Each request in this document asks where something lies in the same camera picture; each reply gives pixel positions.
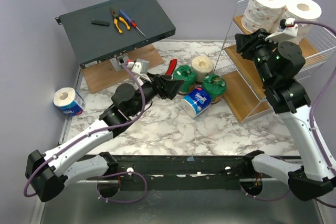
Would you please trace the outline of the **floral roll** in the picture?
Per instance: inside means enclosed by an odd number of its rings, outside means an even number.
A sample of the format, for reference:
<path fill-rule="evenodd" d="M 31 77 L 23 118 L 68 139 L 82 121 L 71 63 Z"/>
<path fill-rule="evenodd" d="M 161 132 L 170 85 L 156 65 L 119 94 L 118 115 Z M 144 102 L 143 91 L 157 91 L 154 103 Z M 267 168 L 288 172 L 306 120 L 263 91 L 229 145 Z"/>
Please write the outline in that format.
<path fill-rule="evenodd" d="M 263 28 L 270 32 L 285 9 L 287 0 L 249 0 L 241 24 L 249 32 Z"/>
<path fill-rule="evenodd" d="M 312 0 L 287 0 L 285 9 L 274 24 L 271 32 L 278 32 L 280 21 L 282 19 L 294 18 L 295 20 L 315 22 L 321 14 L 321 7 Z"/>

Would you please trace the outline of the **floral roll front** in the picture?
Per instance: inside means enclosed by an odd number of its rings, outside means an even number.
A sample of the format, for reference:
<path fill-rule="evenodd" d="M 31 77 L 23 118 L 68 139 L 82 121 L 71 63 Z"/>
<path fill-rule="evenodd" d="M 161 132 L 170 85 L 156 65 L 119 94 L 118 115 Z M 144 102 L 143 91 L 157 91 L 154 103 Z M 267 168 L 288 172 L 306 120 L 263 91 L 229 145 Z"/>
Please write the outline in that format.
<path fill-rule="evenodd" d="M 287 0 L 285 9 L 274 24 L 271 32 L 278 32 L 280 21 L 282 19 L 294 18 L 295 20 L 315 22 L 321 14 L 321 7 L 312 0 Z"/>

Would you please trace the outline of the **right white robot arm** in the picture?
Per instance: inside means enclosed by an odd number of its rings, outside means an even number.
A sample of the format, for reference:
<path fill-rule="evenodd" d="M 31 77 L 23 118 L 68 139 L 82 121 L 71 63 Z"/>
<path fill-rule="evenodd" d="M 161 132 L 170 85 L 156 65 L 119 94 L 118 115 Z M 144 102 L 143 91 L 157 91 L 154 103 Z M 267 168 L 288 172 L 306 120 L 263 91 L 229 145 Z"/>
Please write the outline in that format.
<path fill-rule="evenodd" d="M 295 76 L 305 65 L 301 48 L 259 29 L 252 34 L 236 34 L 236 52 L 255 64 L 265 97 L 284 122 L 299 151 L 303 165 L 295 165 L 253 151 L 244 157 L 242 173 L 271 176 L 288 185 L 300 200 L 323 196 L 335 188 L 335 158 L 329 151 L 312 114 L 310 98 Z"/>

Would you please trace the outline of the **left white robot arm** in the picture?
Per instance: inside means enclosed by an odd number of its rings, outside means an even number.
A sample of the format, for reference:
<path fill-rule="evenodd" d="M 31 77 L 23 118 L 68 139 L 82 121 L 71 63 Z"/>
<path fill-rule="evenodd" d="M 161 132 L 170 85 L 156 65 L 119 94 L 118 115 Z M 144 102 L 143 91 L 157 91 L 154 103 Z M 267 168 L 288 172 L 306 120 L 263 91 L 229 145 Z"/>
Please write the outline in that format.
<path fill-rule="evenodd" d="M 148 81 L 138 84 L 138 89 L 129 83 L 119 85 L 111 98 L 112 105 L 82 133 L 43 154 L 35 150 L 28 155 L 24 196 L 37 195 L 47 202 L 78 181 L 100 176 L 112 179 L 118 163 L 110 154 L 102 152 L 87 160 L 82 158 L 129 128 L 155 96 L 172 100 L 183 83 L 151 74 Z"/>

